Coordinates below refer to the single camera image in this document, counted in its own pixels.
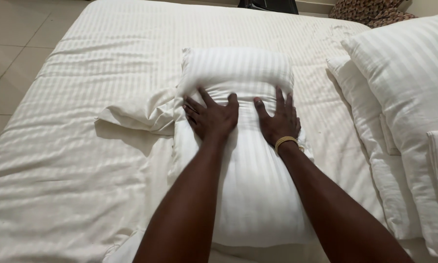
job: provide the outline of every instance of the hand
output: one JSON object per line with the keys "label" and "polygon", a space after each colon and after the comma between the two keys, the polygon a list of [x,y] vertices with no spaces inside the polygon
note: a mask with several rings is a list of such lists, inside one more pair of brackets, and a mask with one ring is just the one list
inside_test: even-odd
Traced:
{"label": "hand", "polygon": [[260,118],[261,132],[269,144],[274,146],[277,140],[285,136],[298,138],[301,129],[300,118],[297,117],[297,112],[293,107],[291,93],[287,95],[287,101],[284,102],[281,89],[276,87],[276,113],[274,117],[268,115],[260,98],[256,97],[253,100]]}
{"label": "hand", "polygon": [[231,93],[227,106],[221,106],[210,97],[204,88],[200,87],[198,91],[206,108],[186,96],[185,101],[188,105],[184,105],[183,108],[187,114],[188,123],[203,141],[205,138],[227,139],[230,132],[237,126],[239,118],[237,94]]}

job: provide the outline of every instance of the bed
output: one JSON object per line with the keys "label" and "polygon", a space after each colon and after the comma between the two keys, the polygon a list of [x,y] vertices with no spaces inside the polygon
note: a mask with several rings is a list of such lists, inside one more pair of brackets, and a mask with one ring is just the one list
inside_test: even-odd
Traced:
{"label": "bed", "polygon": [[[0,262],[100,262],[147,226],[168,189],[170,136],[95,120],[108,105],[175,87],[184,47],[289,54],[315,163],[381,223],[350,109],[326,58],[362,24],[211,6],[98,0],[47,58],[0,136]],[[429,261],[422,239],[404,244]],[[318,244],[217,251],[258,262],[325,262]]]}

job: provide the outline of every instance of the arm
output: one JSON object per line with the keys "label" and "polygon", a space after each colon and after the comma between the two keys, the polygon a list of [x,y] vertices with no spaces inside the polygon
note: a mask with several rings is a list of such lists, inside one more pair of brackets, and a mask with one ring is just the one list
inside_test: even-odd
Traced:
{"label": "arm", "polygon": [[[262,133],[272,146],[284,136],[298,136],[300,121],[292,105],[292,96],[284,102],[276,88],[276,113],[270,117],[263,102],[255,98]],[[323,174],[294,142],[281,144],[278,153],[331,262],[413,263],[388,230]]]}
{"label": "arm", "polygon": [[200,88],[207,108],[187,97],[187,120],[203,143],[158,206],[134,263],[206,263],[212,240],[224,146],[237,125],[237,95],[217,105]]}

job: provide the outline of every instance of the left hand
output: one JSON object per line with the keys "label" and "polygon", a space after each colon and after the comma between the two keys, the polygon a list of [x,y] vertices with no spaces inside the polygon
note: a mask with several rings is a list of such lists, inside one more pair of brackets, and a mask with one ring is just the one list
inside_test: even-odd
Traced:
{"label": "left hand", "polygon": [[206,108],[192,98],[186,96],[183,109],[187,114],[187,120],[195,133],[205,140],[206,138],[226,140],[230,132],[237,126],[239,118],[239,102],[237,94],[231,93],[226,106],[218,105],[204,90],[198,88]]}

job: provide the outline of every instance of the wrinkled sheet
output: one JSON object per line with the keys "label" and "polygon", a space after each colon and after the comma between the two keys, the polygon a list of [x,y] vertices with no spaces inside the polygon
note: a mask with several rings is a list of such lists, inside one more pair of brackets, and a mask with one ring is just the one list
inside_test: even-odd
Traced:
{"label": "wrinkled sheet", "polygon": [[[369,30],[349,21],[142,0],[88,5],[0,136],[0,262],[99,262],[144,229],[168,189],[171,136],[95,120],[108,105],[175,87],[184,47],[289,54],[315,163],[384,223],[348,106],[326,58]],[[259,262],[323,262],[318,244],[230,248]]]}

